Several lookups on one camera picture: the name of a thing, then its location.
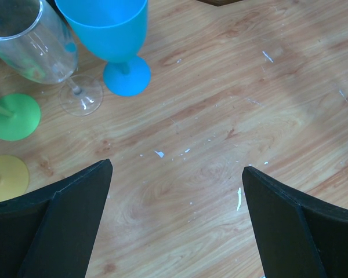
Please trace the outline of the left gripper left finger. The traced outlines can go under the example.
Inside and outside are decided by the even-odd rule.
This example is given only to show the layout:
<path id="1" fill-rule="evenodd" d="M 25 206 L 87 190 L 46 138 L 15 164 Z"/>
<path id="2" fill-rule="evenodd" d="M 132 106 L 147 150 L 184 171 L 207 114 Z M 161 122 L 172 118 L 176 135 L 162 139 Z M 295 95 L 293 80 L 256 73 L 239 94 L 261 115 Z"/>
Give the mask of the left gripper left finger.
<path id="1" fill-rule="evenodd" d="M 105 159 L 0 202 L 0 277 L 85 277 L 112 174 Z"/>

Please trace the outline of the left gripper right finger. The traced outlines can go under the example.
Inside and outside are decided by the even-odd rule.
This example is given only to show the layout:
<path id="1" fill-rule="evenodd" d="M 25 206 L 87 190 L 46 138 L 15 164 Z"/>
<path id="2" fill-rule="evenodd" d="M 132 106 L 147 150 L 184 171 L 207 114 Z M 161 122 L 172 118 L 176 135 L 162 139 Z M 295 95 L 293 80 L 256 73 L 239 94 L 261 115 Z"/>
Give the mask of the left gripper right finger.
<path id="1" fill-rule="evenodd" d="M 266 277 L 348 277 L 348 209 L 251 166 L 242 183 Z"/>

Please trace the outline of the brown tinted clear goblet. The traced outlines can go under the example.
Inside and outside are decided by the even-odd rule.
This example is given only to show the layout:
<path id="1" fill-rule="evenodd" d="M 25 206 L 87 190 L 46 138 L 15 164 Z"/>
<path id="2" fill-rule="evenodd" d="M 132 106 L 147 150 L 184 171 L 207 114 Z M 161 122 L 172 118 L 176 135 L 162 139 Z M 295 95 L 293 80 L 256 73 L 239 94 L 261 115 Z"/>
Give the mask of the brown tinted clear goblet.
<path id="1" fill-rule="evenodd" d="M 69 114 L 89 115 L 102 104 L 99 81 L 75 74 L 75 40 L 47 1 L 0 1 L 0 58 L 28 80 L 61 83 L 59 101 Z"/>

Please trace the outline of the gold and black wine glass rack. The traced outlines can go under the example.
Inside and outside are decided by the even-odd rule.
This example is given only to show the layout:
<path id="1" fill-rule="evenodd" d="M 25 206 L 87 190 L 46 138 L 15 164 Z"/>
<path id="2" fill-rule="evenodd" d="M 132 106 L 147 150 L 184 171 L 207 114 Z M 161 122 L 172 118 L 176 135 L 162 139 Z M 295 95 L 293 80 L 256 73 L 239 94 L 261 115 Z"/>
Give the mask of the gold and black wine glass rack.
<path id="1" fill-rule="evenodd" d="M 236 3 L 242 0 L 198 0 L 203 3 L 207 3 L 212 6 L 224 6 L 224 5 L 229 5 L 232 3 Z"/>

